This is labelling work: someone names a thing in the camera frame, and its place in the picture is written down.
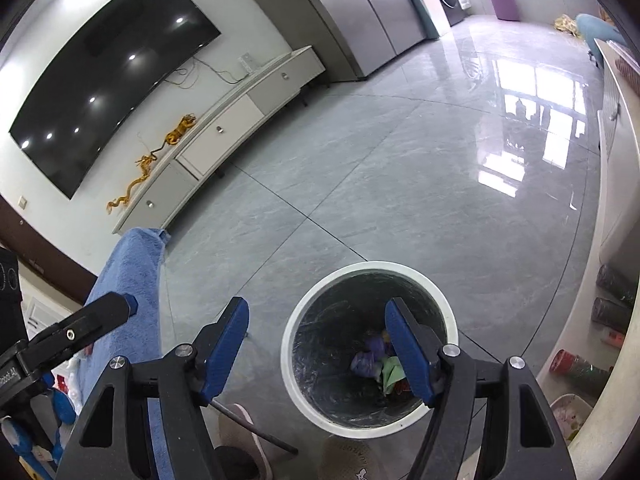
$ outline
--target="purple bin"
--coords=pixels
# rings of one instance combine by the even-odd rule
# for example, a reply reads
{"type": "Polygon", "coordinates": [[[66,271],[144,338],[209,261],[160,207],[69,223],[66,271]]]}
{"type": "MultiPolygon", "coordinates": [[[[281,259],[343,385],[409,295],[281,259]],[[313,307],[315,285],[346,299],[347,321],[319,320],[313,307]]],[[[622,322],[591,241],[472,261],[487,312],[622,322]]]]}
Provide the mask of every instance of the purple bin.
{"type": "Polygon", "coordinates": [[[495,17],[508,22],[519,22],[520,13],[516,0],[491,0],[494,5],[495,17]]]}

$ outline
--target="blue towel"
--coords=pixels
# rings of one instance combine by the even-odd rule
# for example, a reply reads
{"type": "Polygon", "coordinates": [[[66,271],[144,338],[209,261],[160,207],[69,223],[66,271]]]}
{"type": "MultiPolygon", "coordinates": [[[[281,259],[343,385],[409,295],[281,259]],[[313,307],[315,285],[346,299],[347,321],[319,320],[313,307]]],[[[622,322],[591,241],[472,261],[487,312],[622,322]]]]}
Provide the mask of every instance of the blue towel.
{"type": "MultiPolygon", "coordinates": [[[[132,363],[139,363],[161,356],[159,281],[164,246],[168,241],[169,235],[163,230],[132,229],[120,239],[100,273],[87,303],[107,292],[129,293],[138,300],[138,312],[124,325],[96,341],[92,355],[80,361],[78,380],[83,403],[112,357],[124,355],[132,363]]],[[[158,476],[161,480],[173,480],[160,404],[157,399],[150,399],[148,406],[158,476]]]]}

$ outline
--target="dragon figurine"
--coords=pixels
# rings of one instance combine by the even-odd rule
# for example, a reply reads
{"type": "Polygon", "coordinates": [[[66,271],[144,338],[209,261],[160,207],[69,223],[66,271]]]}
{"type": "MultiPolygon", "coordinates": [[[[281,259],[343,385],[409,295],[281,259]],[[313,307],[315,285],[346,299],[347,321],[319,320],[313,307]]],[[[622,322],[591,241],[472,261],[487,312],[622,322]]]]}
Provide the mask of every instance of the dragon figurine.
{"type": "Polygon", "coordinates": [[[185,115],[180,120],[180,123],[172,131],[170,131],[168,134],[164,136],[164,142],[162,143],[162,146],[160,146],[156,150],[152,150],[148,155],[143,155],[142,158],[140,158],[140,160],[136,161],[136,165],[139,166],[140,170],[142,171],[142,176],[139,176],[136,180],[134,180],[131,184],[129,184],[129,186],[127,187],[127,193],[125,195],[107,204],[108,214],[111,214],[111,211],[113,210],[113,208],[118,207],[120,204],[124,204],[125,206],[129,204],[129,201],[131,200],[131,190],[134,188],[134,186],[136,186],[137,184],[141,184],[142,182],[144,182],[146,179],[149,178],[149,175],[151,175],[151,165],[156,160],[158,160],[158,156],[156,155],[156,153],[162,151],[162,149],[166,145],[175,146],[176,144],[178,144],[178,142],[184,136],[184,134],[190,128],[193,128],[193,125],[196,123],[196,120],[197,120],[196,116],[193,114],[185,115]]]}

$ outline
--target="silver refrigerator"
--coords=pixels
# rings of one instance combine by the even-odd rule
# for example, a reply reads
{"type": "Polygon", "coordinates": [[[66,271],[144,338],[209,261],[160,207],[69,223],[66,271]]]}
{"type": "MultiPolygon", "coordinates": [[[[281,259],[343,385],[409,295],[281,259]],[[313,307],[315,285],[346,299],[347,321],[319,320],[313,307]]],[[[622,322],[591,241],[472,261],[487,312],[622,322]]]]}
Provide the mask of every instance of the silver refrigerator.
{"type": "Polygon", "coordinates": [[[426,38],[411,0],[255,0],[292,48],[313,45],[331,81],[366,77],[426,38]]]}

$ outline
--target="television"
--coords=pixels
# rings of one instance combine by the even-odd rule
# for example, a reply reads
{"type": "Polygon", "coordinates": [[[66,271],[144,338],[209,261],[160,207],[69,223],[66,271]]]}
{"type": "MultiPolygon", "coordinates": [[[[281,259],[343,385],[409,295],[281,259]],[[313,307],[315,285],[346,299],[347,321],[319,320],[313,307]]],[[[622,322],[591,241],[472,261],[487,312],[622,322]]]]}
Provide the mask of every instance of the television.
{"type": "Polygon", "coordinates": [[[111,0],[47,66],[11,136],[71,199],[136,106],[219,35],[191,0],[111,0]]]}

